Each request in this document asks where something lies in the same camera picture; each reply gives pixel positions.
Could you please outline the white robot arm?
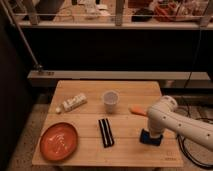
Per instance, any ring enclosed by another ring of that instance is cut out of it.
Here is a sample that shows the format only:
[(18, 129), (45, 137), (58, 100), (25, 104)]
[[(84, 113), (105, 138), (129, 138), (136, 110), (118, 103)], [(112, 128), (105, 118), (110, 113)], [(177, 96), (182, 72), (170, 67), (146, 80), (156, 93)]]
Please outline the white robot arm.
[(162, 96), (148, 108), (150, 136), (159, 138), (165, 129), (169, 129), (213, 151), (213, 125), (177, 114), (177, 107), (174, 98)]

